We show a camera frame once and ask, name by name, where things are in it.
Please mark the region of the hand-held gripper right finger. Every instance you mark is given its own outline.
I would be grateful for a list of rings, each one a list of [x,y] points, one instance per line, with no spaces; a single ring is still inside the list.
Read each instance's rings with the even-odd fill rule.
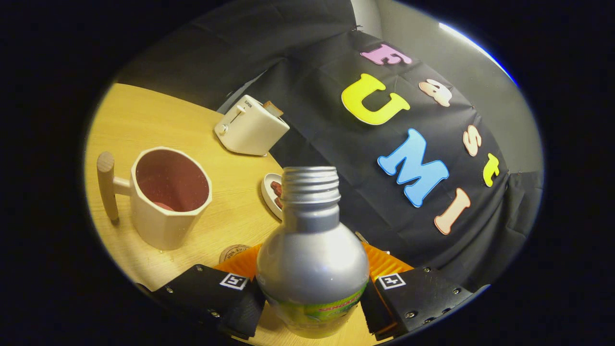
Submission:
[[[467,290],[430,266],[417,269],[367,243],[370,279],[360,299],[376,340],[413,335],[466,306],[486,289]]]

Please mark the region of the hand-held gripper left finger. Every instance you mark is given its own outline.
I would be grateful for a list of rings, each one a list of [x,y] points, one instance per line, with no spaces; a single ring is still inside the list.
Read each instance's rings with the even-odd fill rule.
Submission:
[[[140,288],[163,307],[239,339],[255,337],[264,309],[255,245],[215,267],[195,264],[156,290]]]

